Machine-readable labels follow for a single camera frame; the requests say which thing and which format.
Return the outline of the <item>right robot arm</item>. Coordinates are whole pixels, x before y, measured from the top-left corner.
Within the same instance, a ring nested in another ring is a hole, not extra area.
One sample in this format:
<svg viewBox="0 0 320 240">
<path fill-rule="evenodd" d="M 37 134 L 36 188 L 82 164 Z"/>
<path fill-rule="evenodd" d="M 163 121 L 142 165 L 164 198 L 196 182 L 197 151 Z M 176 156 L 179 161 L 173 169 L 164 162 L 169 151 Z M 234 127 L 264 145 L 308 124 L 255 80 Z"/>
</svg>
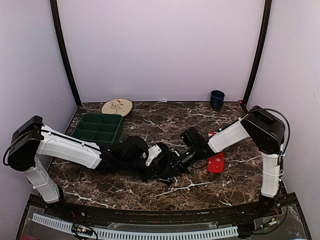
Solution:
<svg viewBox="0 0 320 240">
<path fill-rule="evenodd" d="M 255 205 L 255 213 L 266 217 L 275 208 L 274 198 L 283 175 L 283 157 L 290 137 L 290 125 L 286 118 L 274 116 L 276 111 L 255 105 L 233 123 L 221 128 L 209 139 L 204 139 L 191 127 L 180 137 L 189 150 L 177 158 L 182 168 L 197 160 L 211 158 L 224 149 L 247 138 L 252 139 L 262 156 L 261 195 L 266 197 Z"/>
</svg>

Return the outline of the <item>black striped ankle sock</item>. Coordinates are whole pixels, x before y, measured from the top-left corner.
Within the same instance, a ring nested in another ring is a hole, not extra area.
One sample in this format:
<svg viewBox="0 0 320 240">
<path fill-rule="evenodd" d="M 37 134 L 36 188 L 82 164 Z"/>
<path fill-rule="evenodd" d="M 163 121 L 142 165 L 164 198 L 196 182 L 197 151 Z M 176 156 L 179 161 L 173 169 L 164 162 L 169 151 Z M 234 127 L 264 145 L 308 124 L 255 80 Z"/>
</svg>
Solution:
<svg viewBox="0 0 320 240">
<path fill-rule="evenodd" d="M 177 150 L 164 153 L 157 163 L 159 173 L 156 178 L 167 185 L 172 184 L 171 178 L 189 174 L 188 167 L 190 165 L 190 153 L 179 153 Z"/>
</svg>

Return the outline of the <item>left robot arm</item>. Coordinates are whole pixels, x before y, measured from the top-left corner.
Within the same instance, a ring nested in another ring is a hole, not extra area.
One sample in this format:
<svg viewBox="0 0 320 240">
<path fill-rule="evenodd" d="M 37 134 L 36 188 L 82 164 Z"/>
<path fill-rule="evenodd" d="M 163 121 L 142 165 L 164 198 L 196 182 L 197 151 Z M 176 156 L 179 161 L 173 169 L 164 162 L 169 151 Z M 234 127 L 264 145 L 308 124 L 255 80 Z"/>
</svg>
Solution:
<svg viewBox="0 0 320 240">
<path fill-rule="evenodd" d="M 63 201 L 63 191 L 49 177 L 39 156 L 67 160 L 102 173 L 127 170 L 145 178 L 152 162 L 163 152 L 159 144 L 148 146 L 138 136 L 99 146 L 62 134 L 43 124 L 42 117 L 35 115 L 12 134 L 2 161 L 5 166 L 21 172 L 43 200 L 51 204 L 51 210 L 58 217 L 67 218 L 71 208 Z"/>
</svg>

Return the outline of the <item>green plastic divider tray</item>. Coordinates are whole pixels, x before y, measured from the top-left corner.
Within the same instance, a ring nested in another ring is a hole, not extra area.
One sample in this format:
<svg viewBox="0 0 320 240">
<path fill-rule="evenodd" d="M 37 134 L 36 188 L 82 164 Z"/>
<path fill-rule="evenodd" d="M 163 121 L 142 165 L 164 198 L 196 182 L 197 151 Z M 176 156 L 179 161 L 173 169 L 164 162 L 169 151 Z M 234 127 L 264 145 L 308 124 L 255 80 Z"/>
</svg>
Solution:
<svg viewBox="0 0 320 240">
<path fill-rule="evenodd" d="M 99 146 L 116 144 L 123 132 L 123 117 L 119 114 L 86 113 L 72 132 L 73 138 Z"/>
</svg>

